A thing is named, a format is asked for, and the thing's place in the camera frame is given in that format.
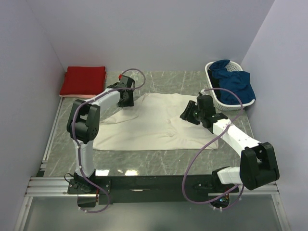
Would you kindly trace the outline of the aluminium extrusion rail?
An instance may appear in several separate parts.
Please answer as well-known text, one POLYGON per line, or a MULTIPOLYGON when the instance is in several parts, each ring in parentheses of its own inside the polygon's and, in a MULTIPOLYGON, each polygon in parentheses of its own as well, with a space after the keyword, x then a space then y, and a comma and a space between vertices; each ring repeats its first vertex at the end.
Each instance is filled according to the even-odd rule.
MULTIPOLYGON (((77 197, 67 193, 68 182, 63 177, 31 177, 25 197, 77 197)), ((243 195, 279 195, 276 183, 271 183, 253 191, 244 189, 243 195)))

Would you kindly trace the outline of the crumpled blue t shirt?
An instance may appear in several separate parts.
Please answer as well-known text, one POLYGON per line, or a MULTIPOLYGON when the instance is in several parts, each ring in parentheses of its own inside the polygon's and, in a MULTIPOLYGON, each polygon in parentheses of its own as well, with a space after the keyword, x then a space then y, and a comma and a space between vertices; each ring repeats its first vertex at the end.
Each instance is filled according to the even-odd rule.
POLYGON ((218 100, 226 105, 237 105, 238 100, 227 89, 236 94, 243 104, 256 99, 250 84, 250 74, 246 71, 228 71, 230 60, 219 60, 209 66, 209 76, 212 86, 216 88, 215 94, 218 100))

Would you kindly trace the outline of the white plastic laundry basket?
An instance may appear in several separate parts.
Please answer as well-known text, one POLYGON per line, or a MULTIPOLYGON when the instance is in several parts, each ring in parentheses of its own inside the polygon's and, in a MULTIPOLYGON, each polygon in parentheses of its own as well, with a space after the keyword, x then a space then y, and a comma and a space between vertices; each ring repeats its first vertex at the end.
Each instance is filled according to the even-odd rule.
MULTIPOLYGON (((233 61, 230 61, 230 62, 231 63, 227 65, 227 70, 228 71, 243 71, 243 69, 241 68, 241 66, 239 64, 237 64, 236 62, 233 62, 233 61)), ((209 94, 213 97, 215 107, 217 109, 221 110, 221 111, 234 111, 234 110, 241 109, 240 103, 237 104, 237 105, 226 105, 226 104, 224 104, 224 103, 222 103, 222 102, 220 102, 218 100, 218 97, 215 94, 216 88, 214 88, 212 86, 212 83, 211 83, 211 80, 210 80, 210 76, 209 76, 209 66, 211 66, 212 63, 214 63, 214 62, 209 62, 209 63, 206 64, 206 66, 205 66, 205 74, 206 74, 206 79, 208 81, 208 86, 211 89, 209 91, 209 94)), ((221 90, 227 91, 227 92, 231 93, 232 95, 234 94, 233 92, 231 92, 231 91, 229 91, 227 89, 224 89, 224 88, 222 88, 221 90)), ((251 106, 255 102, 255 100, 252 100, 250 103, 246 103, 246 104, 243 104, 242 102, 241 103, 243 104, 242 105, 243 107, 248 107, 248 106, 251 106)))

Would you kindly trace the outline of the cream white t shirt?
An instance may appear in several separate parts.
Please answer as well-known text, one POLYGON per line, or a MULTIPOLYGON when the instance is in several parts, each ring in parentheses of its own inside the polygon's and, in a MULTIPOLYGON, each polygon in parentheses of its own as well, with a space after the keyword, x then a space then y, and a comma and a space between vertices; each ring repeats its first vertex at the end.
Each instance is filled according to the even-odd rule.
POLYGON ((215 138, 202 125, 180 119, 195 96, 147 93, 100 122, 93 148, 99 151, 201 149, 215 138))

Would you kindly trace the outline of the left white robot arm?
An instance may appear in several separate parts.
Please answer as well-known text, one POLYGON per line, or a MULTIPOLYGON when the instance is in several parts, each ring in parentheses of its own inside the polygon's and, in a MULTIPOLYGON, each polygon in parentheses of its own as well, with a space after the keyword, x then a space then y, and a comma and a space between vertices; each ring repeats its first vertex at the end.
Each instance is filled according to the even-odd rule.
POLYGON ((76 150, 74 187, 84 193, 96 189, 95 167, 93 163, 93 141, 98 135, 100 116, 109 107, 132 107, 135 81, 125 75, 108 86, 102 93, 88 99, 75 100, 67 122, 67 131, 73 139, 76 150))

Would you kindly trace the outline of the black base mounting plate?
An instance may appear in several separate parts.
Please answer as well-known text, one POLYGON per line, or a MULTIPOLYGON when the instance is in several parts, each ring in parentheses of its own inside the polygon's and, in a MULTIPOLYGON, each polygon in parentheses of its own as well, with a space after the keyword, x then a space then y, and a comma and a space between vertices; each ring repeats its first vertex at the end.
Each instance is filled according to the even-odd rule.
POLYGON ((186 195, 193 201, 209 200, 209 194, 222 194, 227 190, 239 192, 233 184, 223 185, 214 175, 188 175, 186 181, 181 175, 170 176, 95 176, 88 183, 74 174, 69 181, 68 194, 77 195, 81 207, 94 207, 114 203, 182 202, 186 195))

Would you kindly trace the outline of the folded red t shirt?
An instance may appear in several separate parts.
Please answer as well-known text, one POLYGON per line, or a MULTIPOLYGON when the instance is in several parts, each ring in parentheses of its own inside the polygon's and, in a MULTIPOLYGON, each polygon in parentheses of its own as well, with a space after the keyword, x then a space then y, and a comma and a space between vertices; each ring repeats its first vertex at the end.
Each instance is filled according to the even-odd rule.
POLYGON ((104 66, 69 66, 64 75, 60 96, 98 95, 104 90, 106 71, 104 66))

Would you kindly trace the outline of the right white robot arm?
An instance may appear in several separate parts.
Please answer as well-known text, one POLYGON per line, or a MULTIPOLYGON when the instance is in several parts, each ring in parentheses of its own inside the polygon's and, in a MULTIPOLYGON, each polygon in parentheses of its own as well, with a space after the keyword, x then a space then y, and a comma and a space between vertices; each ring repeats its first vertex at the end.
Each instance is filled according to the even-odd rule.
POLYGON ((226 115, 217 113, 211 96, 200 95, 196 101, 190 100, 180 118, 202 125, 224 140, 240 157, 239 167, 223 167, 212 172, 213 190, 222 192, 231 184, 241 184, 254 190, 280 178, 273 146, 269 142, 253 139, 237 128, 226 115))

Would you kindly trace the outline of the folded pink t shirt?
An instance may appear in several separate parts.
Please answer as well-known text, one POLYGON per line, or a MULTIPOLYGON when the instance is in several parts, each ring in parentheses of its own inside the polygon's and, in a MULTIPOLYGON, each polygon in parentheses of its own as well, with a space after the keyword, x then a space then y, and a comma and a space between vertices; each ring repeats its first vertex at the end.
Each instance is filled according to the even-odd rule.
POLYGON ((90 99, 104 90, 106 72, 94 77, 77 76, 77 79, 68 72, 65 73, 64 82, 59 92, 62 98, 90 99))

